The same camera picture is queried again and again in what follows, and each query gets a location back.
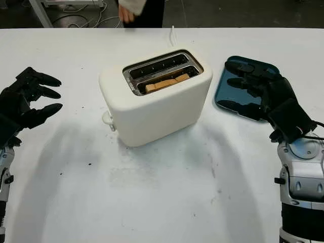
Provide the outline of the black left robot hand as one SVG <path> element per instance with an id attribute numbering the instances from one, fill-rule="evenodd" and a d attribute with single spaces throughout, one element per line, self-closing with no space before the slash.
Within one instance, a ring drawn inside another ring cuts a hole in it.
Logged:
<path id="1" fill-rule="evenodd" d="M 30 107 L 30 103 L 40 97 L 59 99 L 61 95 L 50 87 L 59 87 L 61 82 L 45 73 L 27 67 L 16 81 L 1 91 L 1 149 L 19 146 L 17 134 L 25 129 L 33 129 L 56 114 L 62 104 L 54 103 L 42 109 Z"/>

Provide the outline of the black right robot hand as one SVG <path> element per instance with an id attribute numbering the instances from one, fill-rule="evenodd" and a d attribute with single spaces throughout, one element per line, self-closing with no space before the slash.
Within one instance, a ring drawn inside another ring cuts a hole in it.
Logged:
<path id="1" fill-rule="evenodd" d="M 295 93 L 286 78 L 279 73 L 271 73 L 266 68 L 234 61 L 225 62 L 225 70 L 236 75 L 226 82 L 229 86 L 246 90 L 254 97 L 261 98 L 260 104 L 242 104 L 232 100 L 218 100 L 216 104 L 241 116 L 253 120 L 268 120 L 268 113 L 292 98 Z"/>

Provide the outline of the person's bare hand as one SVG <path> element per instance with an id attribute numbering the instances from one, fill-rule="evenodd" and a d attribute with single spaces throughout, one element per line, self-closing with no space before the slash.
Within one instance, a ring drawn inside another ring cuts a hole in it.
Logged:
<path id="1" fill-rule="evenodd" d="M 134 14 L 122 5 L 118 6 L 118 15 L 120 20 L 127 24 L 133 22 L 135 19 Z"/>

